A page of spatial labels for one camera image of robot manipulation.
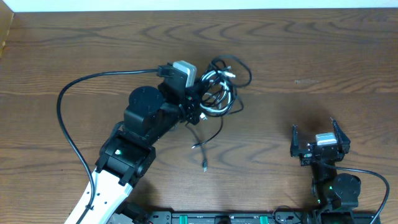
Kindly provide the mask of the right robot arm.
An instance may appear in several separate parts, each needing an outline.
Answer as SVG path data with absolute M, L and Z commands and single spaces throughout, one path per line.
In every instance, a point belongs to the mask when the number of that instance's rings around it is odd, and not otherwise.
M 317 134 L 314 142 L 301 147 L 297 126 L 292 126 L 290 155 L 298 157 L 301 166 L 312 170 L 312 193 L 319 207 L 304 215 L 304 223 L 354 223 L 352 210 L 358 207 L 361 180 L 355 175 L 337 173 L 336 162 L 349 153 L 351 141 L 332 121 L 333 132 Z

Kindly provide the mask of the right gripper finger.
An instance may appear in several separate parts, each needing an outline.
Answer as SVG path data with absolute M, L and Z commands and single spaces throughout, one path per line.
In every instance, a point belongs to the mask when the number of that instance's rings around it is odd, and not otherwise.
M 339 127 L 337 121 L 335 119 L 331 119 L 331 120 L 332 120 L 333 129 L 334 129 L 334 134 L 335 134 L 336 140 L 338 142 L 339 150 L 344 154 L 349 153 L 350 144 L 351 144 L 350 139 Z
M 291 141 L 291 145 L 290 145 L 290 156 L 297 157 L 299 155 L 299 152 L 300 152 L 300 147 L 299 147 L 297 126 L 293 125 L 292 126 L 292 141 Z

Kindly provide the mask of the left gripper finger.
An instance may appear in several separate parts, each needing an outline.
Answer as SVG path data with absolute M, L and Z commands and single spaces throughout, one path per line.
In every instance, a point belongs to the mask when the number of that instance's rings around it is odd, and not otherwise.
M 198 81 L 193 86 L 186 87 L 186 97 L 191 97 L 194 100 L 200 99 L 202 93 L 202 82 Z
M 200 122 L 201 109 L 197 106 L 188 106 L 186 109 L 185 120 L 187 123 L 197 125 Z

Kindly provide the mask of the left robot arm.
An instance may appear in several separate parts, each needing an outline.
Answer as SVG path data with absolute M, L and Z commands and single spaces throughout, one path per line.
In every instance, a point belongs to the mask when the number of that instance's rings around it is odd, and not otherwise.
M 90 182 L 67 223 L 106 223 L 153 163 L 154 143 L 179 122 L 199 122 L 203 85 L 195 82 L 196 67 L 180 60 L 154 71 L 163 82 L 130 94 L 124 119 L 101 147 L 96 167 L 88 173 Z

